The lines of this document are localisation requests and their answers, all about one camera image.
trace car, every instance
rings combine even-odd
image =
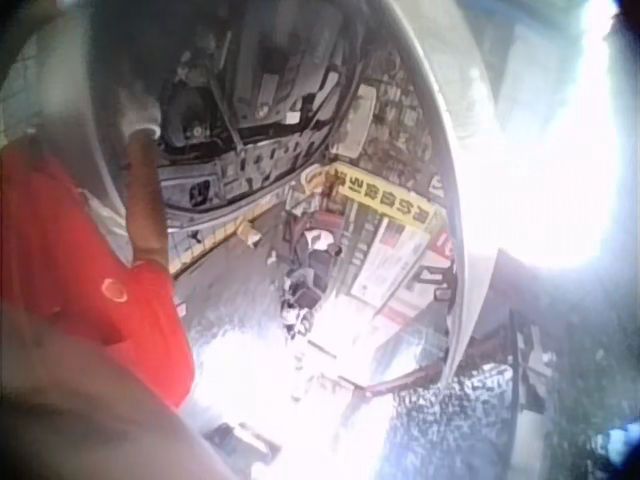
[[[43,32],[50,51],[44,52],[49,68],[41,131],[78,185],[122,219],[127,167],[117,86],[141,82],[164,112],[158,172],[169,227],[220,225],[320,160],[362,81],[376,33],[385,28],[413,73],[440,151],[458,277],[448,314],[447,382],[471,337],[497,257],[484,233],[491,212],[482,208],[487,201],[477,183],[487,152],[497,149],[482,58],[459,7],[441,3],[98,2]],[[299,47],[293,57],[278,47],[287,32],[290,45]],[[296,62],[295,75],[286,73]],[[283,72],[294,77],[294,87],[281,98]]]

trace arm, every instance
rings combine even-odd
[[[149,130],[137,130],[129,136],[127,155],[131,166],[127,232],[133,261],[155,260],[168,268],[167,221],[155,166],[158,150]]]

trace sign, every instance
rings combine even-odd
[[[384,305],[428,242],[425,232],[383,217],[351,294],[375,308]]]
[[[300,182],[304,187],[304,191],[307,195],[319,191],[325,184],[327,169],[320,165],[311,165],[307,168],[302,175],[300,175]]]
[[[404,225],[433,232],[444,222],[443,209],[426,198],[351,165],[335,162],[329,172],[337,191]]]
[[[451,260],[453,258],[453,239],[446,226],[442,227],[429,241],[429,250],[439,256]]]

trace metal bar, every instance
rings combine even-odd
[[[213,93],[213,98],[220,109],[220,113],[222,113],[222,118],[229,130],[229,133],[231,134],[233,143],[236,145],[236,152],[240,153],[242,149],[244,149],[244,144],[242,143],[240,134],[234,125],[231,111],[227,106],[227,102],[225,102],[220,85],[218,85],[218,81],[216,80],[216,71],[213,68],[209,68],[209,88],[211,89],[211,93]]]

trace street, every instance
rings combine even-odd
[[[292,355],[279,318],[284,270],[266,263],[282,211],[276,205],[254,223],[263,233],[257,248],[234,235],[176,281],[196,362],[180,413],[200,432],[242,421],[269,435],[278,409],[290,404]]]

